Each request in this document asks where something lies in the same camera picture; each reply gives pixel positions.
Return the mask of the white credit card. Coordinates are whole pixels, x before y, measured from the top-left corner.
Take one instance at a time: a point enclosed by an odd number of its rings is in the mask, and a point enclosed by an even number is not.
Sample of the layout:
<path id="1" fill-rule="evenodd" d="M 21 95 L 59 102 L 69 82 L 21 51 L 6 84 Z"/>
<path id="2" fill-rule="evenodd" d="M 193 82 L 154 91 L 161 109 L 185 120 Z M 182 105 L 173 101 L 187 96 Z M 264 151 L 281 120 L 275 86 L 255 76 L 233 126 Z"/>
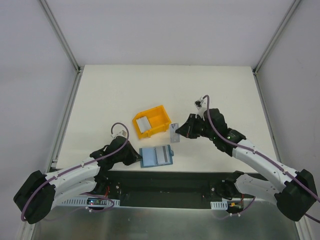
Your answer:
<path id="1" fill-rule="evenodd" d="M 170 134 L 170 142 L 171 143 L 179 143 L 180 135 L 176 133 L 176 130 L 179 128 L 178 123 L 171 123 L 169 125 L 169 134 Z"/>
<path id="2" fill-rule="evenodd" d="M 157 146 L 155 156 L 157 165 L 168 165 L 170 163 L 170 153 L 167 145 Z"/>

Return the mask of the blue leather card holder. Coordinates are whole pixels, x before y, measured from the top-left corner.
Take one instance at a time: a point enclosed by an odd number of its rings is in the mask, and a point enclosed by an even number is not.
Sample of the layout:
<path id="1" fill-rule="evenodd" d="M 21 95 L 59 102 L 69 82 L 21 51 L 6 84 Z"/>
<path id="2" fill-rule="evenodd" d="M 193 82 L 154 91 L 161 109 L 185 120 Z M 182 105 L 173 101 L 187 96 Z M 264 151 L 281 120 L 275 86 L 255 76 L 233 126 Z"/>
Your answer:
<path id="1" fill-rule="evenodd" d="M 173 164 L 174 152 L 169 144 L 143 147 L 139 149 L 139 154 L 142 157 L 140 161 L 141 168 L 153 168 Z"/>

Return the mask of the yellow plastic bin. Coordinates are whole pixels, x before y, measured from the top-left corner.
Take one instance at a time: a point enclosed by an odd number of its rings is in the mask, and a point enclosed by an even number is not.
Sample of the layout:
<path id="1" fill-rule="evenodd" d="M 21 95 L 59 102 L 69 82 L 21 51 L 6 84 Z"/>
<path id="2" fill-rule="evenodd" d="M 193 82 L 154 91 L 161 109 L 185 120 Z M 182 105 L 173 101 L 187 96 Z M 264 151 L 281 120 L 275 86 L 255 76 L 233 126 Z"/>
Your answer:
<path id="1" fill-rule="evenodd" d="M 141 117 L 147 117 L 151 125 L 151 129 L 144 133 L 140 132 L 136 122 L 136 120 Z M 159 105 L 148 110 L 139 112 L 135 115 L 135 117 L 132 120 L 134 130 L 137 134 L 138 139 L 140 140 L 150 138 L 151 136 L 161 132 L 166 132 L 169 129 L 169 125 L 171 123 L 172 121 L 170 120 L 169 115 L 167 114 L 163 105 Z"/>

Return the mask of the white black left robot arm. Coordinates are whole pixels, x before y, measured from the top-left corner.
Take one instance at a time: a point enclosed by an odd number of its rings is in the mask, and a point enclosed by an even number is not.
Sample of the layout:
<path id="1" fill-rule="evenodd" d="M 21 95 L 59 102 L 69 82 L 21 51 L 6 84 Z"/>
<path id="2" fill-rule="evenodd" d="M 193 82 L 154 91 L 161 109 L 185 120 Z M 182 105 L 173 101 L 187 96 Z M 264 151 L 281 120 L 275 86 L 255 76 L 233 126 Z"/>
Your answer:
<path id="1" fill-rule="evenodd" d="M 80 163 L 53 172 L 37 170 L 15 194 L 13 201 L 21 211 L 21 220 L 35 224 L 63 201 L 82 194 L 106 194 L 110 190 L 107 172 L 117 163 L 130 166 L 142 156 L 123 136 L 93 151 Z"/>

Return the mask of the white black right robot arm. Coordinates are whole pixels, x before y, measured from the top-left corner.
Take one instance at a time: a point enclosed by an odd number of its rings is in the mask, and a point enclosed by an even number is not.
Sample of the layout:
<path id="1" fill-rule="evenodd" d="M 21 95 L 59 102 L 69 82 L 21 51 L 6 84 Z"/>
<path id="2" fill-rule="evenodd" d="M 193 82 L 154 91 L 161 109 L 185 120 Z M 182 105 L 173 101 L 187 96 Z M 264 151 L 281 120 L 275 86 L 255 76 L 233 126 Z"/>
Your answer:
<path id="1" fill-rule="evenodd" d="M 218 150 L 247 164 L 263 177 L 233 172 L 215 188 L 222 198 L 251 195 L 276 205 L 283 215 L 295 222 L 320 199 L 309 171 L 297 171 L 265 156 L 242 133 L 228 127 L 217 108 L 205 111 L 203 116 L 191 113 L 175 132 L 188 139 L 209 139 Z"/>

